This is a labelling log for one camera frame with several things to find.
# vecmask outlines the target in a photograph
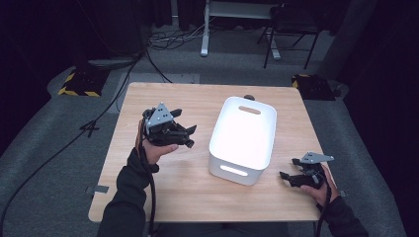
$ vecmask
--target black cable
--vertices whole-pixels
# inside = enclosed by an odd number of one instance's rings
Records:
[[[28,181],[31,180],[31,178],[36,175],[45,165],[47,165],[50,161],[52,161],[54,158],[56,158],[62,151],[64,151],[68,146],[70,146],[72,143],[74,143],[84,132],[86,132],[87,130],[89,130],[91,128],[91,126],[93,124],[96,123],[96,121],[98,121],[104,114],[105,112],[112,106],[112,104],[117,100],[117,98],[122,94],[123,91],[123,87],[127,81],[127,78],[129,77],[129,73],[132,70],[132,68],[135,66],[135,64],[140,60],[140,56],[136,58],[136,60],[132,63],[131,67],[129,68],[127,74],[126,74],[126,79],[123,82],[123,85],[120,87],[117,95],[114,97],[114,99],[110,102],[110,104],[100,113],[100,115],[94,119],[92,122],[90,122],[89,125],[87,125],[83,131],[81,131],[77,136],[75,136],[70,142],[68,142],[64,147],[62,147],[60,150],[58,150],[58,152],[56,152],[55,154],[53,154],[50,158],[48,158],[45,162],[43,162],[36,170],[34,170],[30,176],[23,182],[21,183],[18,188],[14,191],[14,193],[12,194],[12,196],[9,198],[9,200],[6,202],[6,205],[3,209],[2,215],[1,215],[1,219],[0,219],[0,237],[3,237],[3,228],[4,228],[4,220],[6,219],[6,213],[7,210],[10,206],[10,204],[12,203],[13,199],[16,197],[16,195],[19,193],[19,191],[25,186],[25,184],[28,183]]]
[[[163,77],[164,79],[166,79],[168,82],[173,83],[171,80],[169,80],[169,78],[167,78],[163,72],[160,71],[160,69],[158,69],[158,67],[154,64],[153,60],[151,60],[150,54],[148,53],[148,50],[145,50],[145,55],[148,59],[148,61],[151,63],[151,65],[154,67],[154,69],[158,72],[158,74],[160,74],[161,77]]]
[[[148,236],[151,237],[154,234],[154,217],[156,213],[156,189],[155,189],[155,184],[154,184],[154,178],[151,173],[150,167],[148,165],[149,163],[147,159],[147,154],[145,152],[144,146],[142,146],[142,141],[143,141],[142,136],[145,133],[144,122],[145,120],[142,121],[141,128],[139,129],[138,149],[141,149],[141,150],[140,150],[140,154],[138,155],[139,155],[139,158],[141,159],[142,166],[144,167],[145,172],[147,173],[148,181],[150,182],[150,188],[151,188],[151,213],[150,213],[150,220],[148,222]]]
[[[115,106],[117,107],[117,111],[120,112],[120,107],[118,106],[118,99],[120,98],[120,96],[123,94],[123,91],[126,90],[126,88],[128,87],[128,82],[129,82],[129,74],[126,75],[126,79],[124,80],[121,88],[124,88],[120,94],[118,94],[118,97],[115,101]]]
[[[92,66],[96,67],[98,70],[107,70],[107,71],[112,71],[112,70],[118,70],[118,69],[122,69],[128,66],[131,66],[133,64],[133,62],[135,61],[136,57],[132,58],[129,61],[125,61],[125,62],[116,62],[116,63],[110,63],[110,64],[99,64],[99,63],[94,63],[94,62],[89,62],[89,64],[91,64]]]
[[[327,189],[326,189],[326,203],[324,204],[323,209],[321,210],[321,214],[320,214],[320,217],[319,217],[318,222],[317,222],[317,229],[316,229],[316,235],[315,235],[316,237],[320,237],[321,226],[322,226],[322,223],[323,223],[323,220],[324,220],[324,215],[326,214],[327,207],[329,206],[329,202],[330,202],[330,199],[332,197],[332,189],[330,188],[330,185],[327,182],[327,179],[325,177],[323,177],[320,173],[318,173],[317,175],[319,175],[324,180],[324,183],[326,184],[326,187],[327,187]]]
[[[84,9],[83,5],[81,4],[80,0],[77,0],[78,5],[80,6],[80,9],[82,10],[84,16],[86,17],[87,21],[89,22],[90,26],[92,27],[93,31],[95,32],[96,36],[99,38],[99,40],[102,42],[102,44],[107,48],[109,51],[119,55],[119,56],[136,56],[142,53],[142,50],[136,52],[136,53],[130,53],[130,54],[123,54],[123,52],[126,52],[126,50],[115,50],[111,48],[102,38],[102,36],[99,34],[98,30],[96,29],[95,25],[93,24],[93,21],[90,19],[89,15],[87,14],[86,10]]]
[[[178,31],[174,31],[174,33],[171,36],[166,36],[165,33],[157,33],[158,35],[163,34],[163,38],[151,36],[150,40],[148,41],[149,47],[156,49],[156,50],[165,50],[165,49],[175,49],[177,47],[182,46],[185,44],[185,42],[192,41],[196,38],[200,38],[201,36],[194,36],[194,34],[199,33],[203,30],[203,26],[193,30],[189,31],[180,35],[176,35]],[[157,45],[159,42],[165,42],[166,45]]]

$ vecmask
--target black sleeve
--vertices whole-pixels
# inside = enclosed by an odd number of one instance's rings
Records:
[[[335,237],[365,237],[368,231],[352,208],[345,203],[342,197],[336,197],[327,207],[324,220],[329,223],[329,229]]]
[[[147,174],[132,149],[118,175],[118,191],[105,208],[98,236],[141,236],[145,224],[144,189],[148,185]]]

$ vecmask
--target table top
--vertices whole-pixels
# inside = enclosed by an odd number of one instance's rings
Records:
[[[224,101],[228,97],[252,95],[256,101],[277,111],[277,130],[269,166],[254,186],[242,186],[213,176],[209,170],[210,138]],[[317,136],[297,89],[229,85],[131,83],[117,122],[98,186],[109,187],[95,193],[89,218],[99,222],[106,204],[112,200],[116,179],[135,143],[138,121],[143,111],[163,102],[169,111],[182,109],[175,122],[184,127],[197,125],[191,135],[195,145],[181,146],[163,156],[160,172],[154,174],[157,208],[155,221],[314,221],[319,212],[314,200],[298,188],[291,188],[279,171],[301,172],[293,158],[307,151],[322,153]],[[151,194],[146,189],[147,218]]]

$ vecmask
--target white storage bin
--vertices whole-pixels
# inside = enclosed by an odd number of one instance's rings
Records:
[[[271,160],[276,123],[273,107],[228,98],[209,143],[209,171],[241,185],[254,185]]]

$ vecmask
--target human hand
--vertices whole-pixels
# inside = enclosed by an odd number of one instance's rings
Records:
[[[324,170],[324,174],[326,175],[327,183],[329,183],[330,189],[332,190],[332,196],[330,197],[330,202],[332,202],[335,198],[339,196],[339,192],[338,192],[338,189],[336,189],[335,183],[333,183],[332,181],[329,169],[327,169],[323,165],[322,165],[322,168]],[[321,206],[324,206],[326,204],[326,193],[327,193],[326,183],[324,183],[318,190],[310,186],[301,186],[300,188],[306,194],[308,194],[309,196],[312,196],[317,201],[317,203],[319,203]]]
[[[140,130],[141,130],[142,120],[139,121],[138,124],[138,134],[136,135],[135,140],[135,149],[136,153],[140,154],[140,149],[145,149],[145,154],[147,155],[148,164],[154,165],[160,159],[162,155],[166,155],[172,151],[175,151],[179,148],[178,144],[171,144],[167,146],[155,146],[151,144],[147,139],[140,137]],[[139,141],[142,140],[142,147],[139,147]]]

